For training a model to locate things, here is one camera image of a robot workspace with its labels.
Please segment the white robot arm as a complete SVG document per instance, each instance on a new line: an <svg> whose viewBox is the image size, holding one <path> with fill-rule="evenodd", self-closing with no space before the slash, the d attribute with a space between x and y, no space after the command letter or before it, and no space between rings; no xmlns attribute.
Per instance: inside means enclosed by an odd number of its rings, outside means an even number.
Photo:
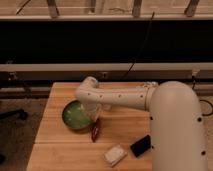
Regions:
<svg viewBox="0 0 213 171"><path fill-rule="evenodd" d="M147 111L152 171L208 171L201 105L188 85L167 81L157 86L103 89L96 78L88 77L75 97L91 119L101 104Z"/></svg>

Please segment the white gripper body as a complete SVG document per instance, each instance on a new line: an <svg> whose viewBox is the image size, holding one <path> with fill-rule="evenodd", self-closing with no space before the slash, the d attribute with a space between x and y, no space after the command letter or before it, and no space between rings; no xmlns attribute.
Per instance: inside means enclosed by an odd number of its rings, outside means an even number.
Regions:
<svg viewBox="0 0 213 171"><path fill-rule="evenodd" d="M84 103L83 104L86 115L93 121L96 122L101 113L100 103Z"/></svg>

